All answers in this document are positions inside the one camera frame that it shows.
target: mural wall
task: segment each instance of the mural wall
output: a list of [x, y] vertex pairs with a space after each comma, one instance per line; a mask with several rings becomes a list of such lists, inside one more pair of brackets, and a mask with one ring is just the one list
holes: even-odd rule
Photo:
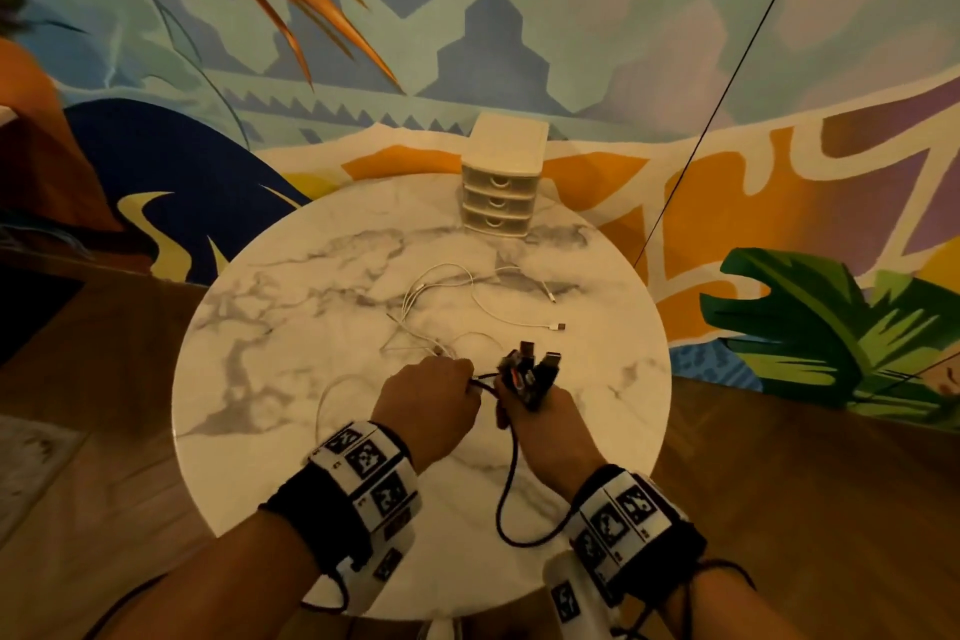
[[770, 2], [0, 0], [0, 234], [209, 284], [311, 199], [458, 172], [479, 111], [522, 112], [676, 373], [955, 429], [954, 0], [776, 0], [731, 82]]

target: wooden floor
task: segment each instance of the wooden floor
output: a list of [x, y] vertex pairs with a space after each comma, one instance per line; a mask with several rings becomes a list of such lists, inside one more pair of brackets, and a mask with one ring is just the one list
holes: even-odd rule
[[[75, 640], [211, 540], [170, 431], [173, 368], [203, 290], [19, 254], [0, 261], [86, 282], [0, 367], [0, 413], [89, 434], [0, 549], [0, 637]], [[810, 637], [960, 637], [960, 437], [675, 379], [654, 478], [711, 552], [746, 566]], [[547, 611], [534, 595], [464, 629], [554, 640]], [[304, 614], [283, 638], [416, 631]]]

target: right hand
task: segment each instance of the right hand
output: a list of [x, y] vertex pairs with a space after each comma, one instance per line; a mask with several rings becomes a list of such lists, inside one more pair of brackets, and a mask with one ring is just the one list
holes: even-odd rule
[[597, 449], [573, 396], [554, 385], [537, 412], [496, 378], [496, 424], [512, 425], [530, 470], [548, 489], [572, 503], [577, 491], [607, 461]]

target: marble table top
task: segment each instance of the marble table top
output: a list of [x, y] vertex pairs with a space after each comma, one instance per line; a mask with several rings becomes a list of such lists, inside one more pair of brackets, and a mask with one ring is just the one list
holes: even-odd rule
[[[594, 226], [541, 195], [522, 239], [464, 229], [460, 177], [411, 175], [351, 185], [258, 235], [223, 271], [194, 314], [173, 390], [176, 453], [186, 486], [220, 536], [267, 499], [323, 438], [368, 418], [380, 386], [427, 352], [396, 332], [403, 295], [442, 262], [477, 277], [477, 298], [498, 315], [566, 330], [504, 324], [470, 289], [432, 288], [408, 324], [495, 371], [520, 341], [562, 354], [569, 390], [606, 458], [649, 473], [670, 409], [670, 361], [657, 309], [630, 263]], [[501, 266], [520, 270], [498, 271]], [[430, 278], [463, 279], [445, 267]], [[557, 303], [551, 303], [546, 282]], [[392, 349], [381, 350], [387, 343]], [[504, 605], [543, 585], [562, 538], [513, 549], [494, 512], [510, 463], [508, 431], [484, 398], [461, 445], [419, 479], [424, 507], [410, 554], [367, 617], [454, 617]], [[504, 513], [517, 539], [546, 534], [567, 504], [521, 462]], [[322, 578], [306, 597], [339, 604]]]

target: white storage drawers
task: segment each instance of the white storage drawers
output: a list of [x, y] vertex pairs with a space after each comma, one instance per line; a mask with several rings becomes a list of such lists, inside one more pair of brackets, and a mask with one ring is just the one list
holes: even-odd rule
[[462, 157], [463, 225], [498, 236], [527, 235], [549, 127], [491, 112], [477, 117]]

